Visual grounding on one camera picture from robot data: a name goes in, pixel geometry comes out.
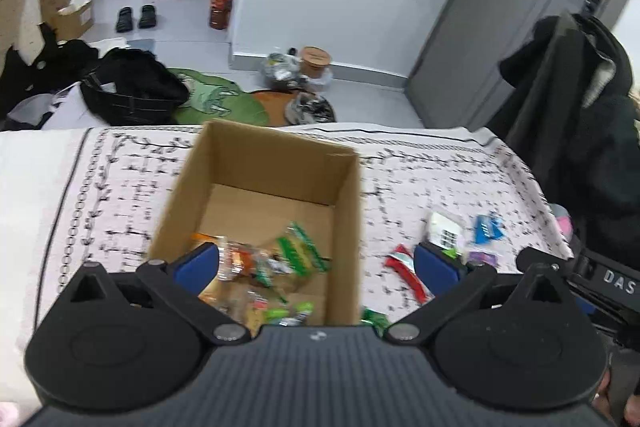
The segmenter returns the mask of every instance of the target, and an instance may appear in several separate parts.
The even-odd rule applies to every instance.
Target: patterned tablecloth
[[[154,227],[199,127],[87,130],[64,172],[65,191],[52,223],[26,328],[33,331],[86,259],[108,271],[133,271],[145,259]],[[283,129],[352,146],[362,165],[361,302],[397,320],[417,307],[407,285],[383,267],[398,243],[412,248],[434,205],[468,221],[494,210],[506,237],[501,272],[532,246],[562,258],[570,250],[529,170],[489,131],[402,130],[368,124]]]

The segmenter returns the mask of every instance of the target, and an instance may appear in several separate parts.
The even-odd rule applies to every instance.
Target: pair of slippers
[[[138,28],[153,28],[156,26],[156,8],[151,4],[145,4],[140,10],[140,19],[138,19]],[[116,31],[118,33],[130,32],[133,29],[133,10],[131,6],[120,8],[118,12],[118,21],[116,22]]]

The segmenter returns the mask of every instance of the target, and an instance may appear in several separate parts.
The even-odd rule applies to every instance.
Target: container with wooden lid
[[[300,73],[309,78],[320,78],[324,68],[331,63],[331,56],[326,51],[313,46],[302,48],[301,57]]]

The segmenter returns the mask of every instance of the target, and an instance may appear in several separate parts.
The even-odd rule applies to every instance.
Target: metal screw
[[[412,341],[420,335],[420,330],[413,324],[394,324],[388,331],[396,341]]]
[[[246,330],[240,324],[221,324],[213,334],[219,341],[236,341],[244,336]]]

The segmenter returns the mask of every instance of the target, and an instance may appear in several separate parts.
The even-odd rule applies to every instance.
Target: floor
[[[209,27],[210,0],[159,0],[158,26],[117,34],[114,26],[118,10],[131,6],[134,24],[140,7],[149,0],[94,0],[95,23],[83,36],[87,42],[124,36],[127,39],[155,39],[154,53],[165,66],[191,68],[218,74],[251,92],[265,89],[259,73],[229,69],[226,31]],[[422,128],[422,122],[404,94],[397,89],[335,80],[323,93],[333,105],[339,122],[377,123],[391,127]]]

